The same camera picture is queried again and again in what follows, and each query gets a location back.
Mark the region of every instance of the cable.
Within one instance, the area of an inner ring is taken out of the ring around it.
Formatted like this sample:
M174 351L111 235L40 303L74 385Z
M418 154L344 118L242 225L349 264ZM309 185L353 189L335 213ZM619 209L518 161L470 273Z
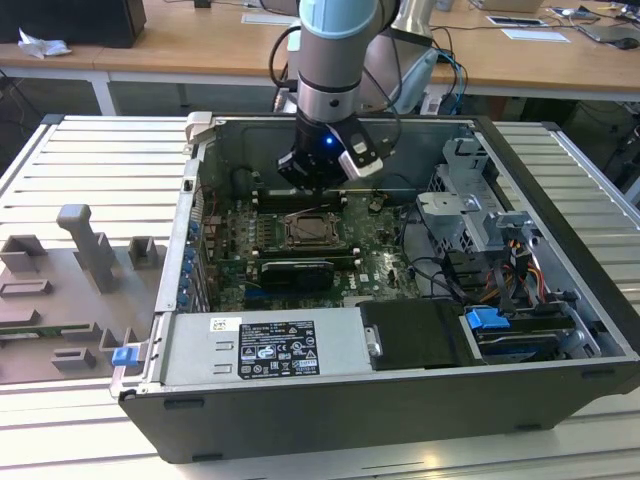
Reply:
M276 43L274 43L273 47L271 48L271 53L269 53L269 76L271 77L271 81L276 87L279 87L279 88L286 87L283 81L278 80L276 78L276 74L273 70L273 61L276 57L276 53L278 53L278 49L280 48L280 45L282 44L284 39L287 38L289 35L291 35L293 32L297 32L300 29L301 29L300 25L287 28L284 32L280 34L280 36L276 40Z
M377 181L372 185L371 189L372 189L373 191L380 190L380 187L382 186L382 182L384 182L387 178L390 178L390 177L398 177L398 178L400 178L400 179L404 180L404 182L405 182L407 185L409 185L409 186L411 187L411 189L412 189L412 190L415 190L416 192L419 190L419 189L418 189L418 188L413 184L413 182L412 182L411 180L409 180L407 177L405 177L405 176L404 176L404 175L402 175L401 173L395 173L395 172L393 172L393 173L389 173L389 174L385 175L384 177L379 178L379 179L378 179L378 180L377 180Z
M18 92L18 94L22 97L22 99L24 100L24 103L26 103L27 105L29 105L29 108L31 110L33 110L33 112L38 116L38 118L42 118L42 114L40 113L40 110L38 110L36 107L33 106L33 103L31 103L29 101L29 99L25 96L24 93L22 93L22 90L20 90L18 88L18 86L16 85L16 83L13 81L13 78L8 77L3 71L2 69L0 69L0 74L2 74L2 76L4 78L6 78L9 83L13 86L13 88L16 90L16 92Z
M441 103L445 103L451 97L451 94L455 90L456 84L458 83L458 77L461 77L460 81L461 81L462 89L451 111L451 113L454 113L462 105L462 99L464 97L465 92L467 91L467 85L469 84L469 72L467 71L466 67L456 59L455 50L453 48L453 39L451 37L451 32L449 32L447 27L432 28L432 31L438 31L438 30L444 30L444 32L447 34L447 39L449 40L449 51L451 52L451 56L447 58L447 61L451 64L451 68L453 70L453 83L451 84L451 88L449 89L447 94L443 97ZM439 50L440 55L442 55L443 57L448 56L446 52L444 52L443 49L440 48L440 45L438 45L438 42L436 42L435 39L433 40L433 44Z
M460 92L458 93L458 95L456 96L456 103L454 104L454 106L451 109L451 114L455 113L456 109L458 108L458 105L460 104L461 100L462 100L462 94L464 92L464 85L463 85L463 80L464 77L462 75L462 71L460 70L460 65L453 59L451 58L449 55L447 55L446 53L444 53L442 50L438 51L440 55L442 55L443 58L445 58L453 67L453 69L456 71L457 73L457 78L460 81Z
M398 45L396 45L396 39L393 36L393 29L389 29L389 38L391 39L391 45L393 46L393 55L396 60L396 71L398 72L398 87L396 88L395 97L391 101L391 105L395 105L402 97L402 67L400 66L400 55L398 54Z
M382 21L387 16L387 11L384 8L384 2L382 0L378 0L378 5L380 6L380 14L382 15ZM393 55L395 57L396 62L396 72L398 72L398 87L396 88L395 98L389 102L389 106L395 105L400 97L402 96L402 67L400 66L400 55L398 54L398 45L396 45L396 38L393 35L393 28L389 28L395 17L398 15L398 11L400 10L400 1L396 0L396 7L394 8L394 15L391 16L391 19L386 25L382 25L380 31L383 32L387 30L389 32L389 38L391 39L391 46L393 47Z
M396 148L396 145L400 141L400 136L402 135L402 121L400 120L400 114L398 113L398 109L396 108L396 106L391 103L391 99L389 98L389 95L387 95L387 92L384 91L384 89L380 86L378 81L373 77L373 75L371 75L371 72L369 71L369 69L367 69L367 67L364 67L363 71L364 71L364 74L367 76L367 78L371 81L373 86L376 88L376 90L378 90L378 93L380 93L380 95L382 95L382 97L387 102L387 107L384 107L381 111L384 111L387 108L391 108L391 112L393 113L393 118L396 121L396 136L390 142L391 149L393 150L394 148ZM379 111L374 110L368 113L378 113Z

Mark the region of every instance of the metal bracket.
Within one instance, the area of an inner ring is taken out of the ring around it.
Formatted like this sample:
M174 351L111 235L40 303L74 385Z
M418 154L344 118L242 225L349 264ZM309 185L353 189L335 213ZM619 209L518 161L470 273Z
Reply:
M489 246L504 245L502 230L505 228L518 230L535 228L535 224L527 212L489 213L482 225L489 236L487 241Z

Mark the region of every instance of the table leg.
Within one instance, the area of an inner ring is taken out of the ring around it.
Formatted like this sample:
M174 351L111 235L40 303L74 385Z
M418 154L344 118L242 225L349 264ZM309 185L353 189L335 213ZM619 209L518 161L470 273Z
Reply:
M187 97L187 86L184 83L177 83L178 99L180 100L180 107L187 108L189 106L189 98Z
M96 94L96 99L100 106L100 113L102 115L120 115L120 109L109 90L109 81L94 79L91 80L91 85L93 85L93 92Z

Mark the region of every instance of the wooden desk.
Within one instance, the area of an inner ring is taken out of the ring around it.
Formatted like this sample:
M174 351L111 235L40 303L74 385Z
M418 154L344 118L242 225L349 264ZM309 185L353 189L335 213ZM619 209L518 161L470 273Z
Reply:
M563 5L571 3L579 4L566 0ZM601 5L586 4L594 9ZM267 59L282 26L243 24L242 14L248 10L232 5L194 10L189 1L145 0L145 9L147 24L134 48L72 45L71 55L38 60L15 45L0 45L0 68L16 77L87 80L102 113L108 115L117 114L110 81L271 85ZM431 24L488 27L492 26L488 14L469 9L466 0L456 0L451 12L434 10ZM640 49L622 51L574 30L554 31L571 43L510 40L499 29L452 29L455 53L469 72L467 93L640 101ZM435 36L440 46L448 48L443 31ZM281 50L277 67L284 64L284 47ZM429 90L446 91L452 80L451 68L438 65Z
M592 11L602 5L573 0L562 2L563 6L581 4ZM466 1L457 0L451 12L434 10L430 23L458 27L493 26L487 15L510 14L469 10ZM549 15L549 12L540 10L536 14L511 15L539 17ZM557 23L551 18L542 20L550 25ZM602 19L598 25L611 23L611 20ZM450 30L456 56L469 71L469 92L510 96L509 92L514 91L518 96L594 100L624 99L625 94L636 99L640 96L640 49L619 50L599 44L570 28L553 31L561 33L571 43L511 40L499 29ZM442 48L448 48L444 31L436 31L434 36ZM440 67L434 72L435 83L447 81L443 76L446 69ZM532 94L534 91L543 91L541 93L545 95Z
M271 47L285 27L243 24L247 10L231 5L194 9L193 2L145 0L147 24L134 48L105 48L94 68L267 77ZM284 66L286 43L276 66Z

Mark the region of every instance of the gray plastic part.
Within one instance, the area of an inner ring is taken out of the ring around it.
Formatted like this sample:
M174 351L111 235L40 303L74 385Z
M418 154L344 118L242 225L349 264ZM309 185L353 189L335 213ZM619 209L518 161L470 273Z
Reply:
M102 329L97 323L91 323L87 328L61 330L60 334L70 342L98 341L102 338Z
M132 237L129 258L134 270L158 267L158 250L153 237Z
M64 120L64 113L47 113L40 120L40 125L59 125L62 120Z
M0 260L11 273L35 272L36 266L31 257L46 254L35 235L15 235L2 246Z
M0 327L24 327L35 325L40 314L35 309L0 311Z
M16 280L0 283L0 297L33 297L48 295L53 287L49 280Z
M96 235L96 240L98 240L98 246L100 247L100 251L102 253L104 253L105 257L109 261L109 268L111 268L113 266L113 262L116 259L116 255L115 255L115 252L113 251L113 249L111 248L111 244L109 243L109 239L102 232L96 233L95 235ZM82 261L82 256L80 255L80 252L75 251L75 252L73 252L73 255L76 257L76 260L78 261L78 265L80 265L80 268L82 270L86 270L87 266Z
M85 370L96 366L96 357L86 347L58 348L53 351L51 363L61 372Z
M87 266L100 293L109 293L115 284L111 273L112 260L110 261L100 248L91 230L89 218L91 218L89 205L64 205L60 209L56 223L71 234L82 262Z
M98 350L104 355L105 359L111 362L113 351L120 346L121 345L116 340L116 337L113 336L113 332L111 332L111 330L109 330L108 328L105 328L104 332L102 332L100 345L98 346Z

